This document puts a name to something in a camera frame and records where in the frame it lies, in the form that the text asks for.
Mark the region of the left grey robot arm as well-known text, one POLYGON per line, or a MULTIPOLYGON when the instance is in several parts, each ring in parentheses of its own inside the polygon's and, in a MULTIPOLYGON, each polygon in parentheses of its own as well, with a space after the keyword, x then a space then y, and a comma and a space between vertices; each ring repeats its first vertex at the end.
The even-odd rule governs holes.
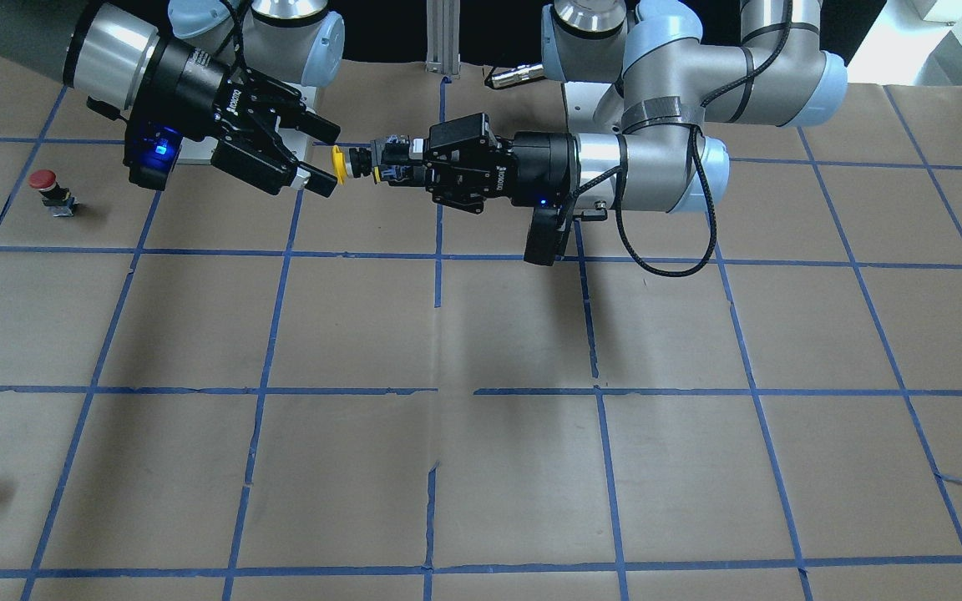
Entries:
POLYGON ((738 17, 738 45, 716 46, 680 1, 556 1, 542 10, 545 76, 606 88, 584 130, 504 139, 486 115, 467 115, 423 139, 375 140, 370 159, 353 149, 348 167, 469 213, 498 197, 551 220, 584 215, 588 202, 706 210, 730 161, 707 122, 822 124, 848 85, 843 59, 821 43, 821 1, 743 1, 738 17))

